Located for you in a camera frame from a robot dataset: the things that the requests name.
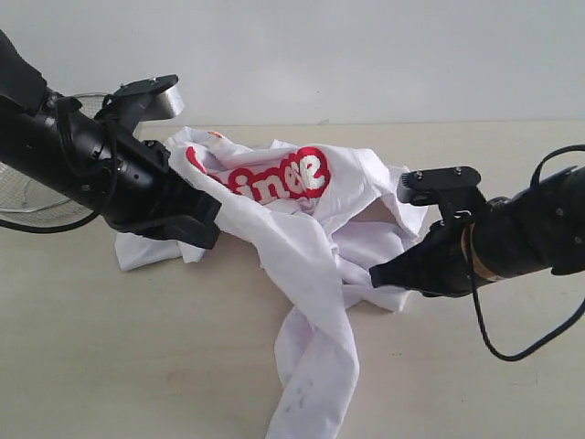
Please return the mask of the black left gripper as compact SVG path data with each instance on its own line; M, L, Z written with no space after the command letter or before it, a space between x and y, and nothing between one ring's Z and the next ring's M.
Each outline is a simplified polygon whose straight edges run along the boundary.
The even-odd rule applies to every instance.
M115 230L156 241L180 241L211 250L217 243L221 202L187 183L158 141L128 132L90 137L90 208Z

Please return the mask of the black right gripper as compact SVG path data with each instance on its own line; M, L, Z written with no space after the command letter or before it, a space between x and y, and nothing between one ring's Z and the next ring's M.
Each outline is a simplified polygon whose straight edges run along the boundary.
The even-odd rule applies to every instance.
M461 247L462 223L431 224L424 240L391 261L369 268L375 288L397 286L425 297L465 297L472 293L470 269Z

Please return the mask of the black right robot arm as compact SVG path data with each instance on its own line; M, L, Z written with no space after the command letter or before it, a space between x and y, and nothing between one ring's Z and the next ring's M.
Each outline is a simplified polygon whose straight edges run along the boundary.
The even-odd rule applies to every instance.
M563 169L512 198L486 199L480 181L469 166L402 174L399 201L436 205L441 219L417 245L371 267L373 286L463 297L473 287L543 270L583 271L583 168Z

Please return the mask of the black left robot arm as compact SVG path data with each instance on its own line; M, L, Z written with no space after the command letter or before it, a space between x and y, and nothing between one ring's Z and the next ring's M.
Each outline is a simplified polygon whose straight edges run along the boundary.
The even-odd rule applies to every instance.
M162 143L134 135L141 122L183 111L178 81L170 74L124 84L89 117L77 98L51 90L2 35L2 163L90 210L70 225L14 230L59 233L102 217L121 233L213 248L220 202L179 176Z

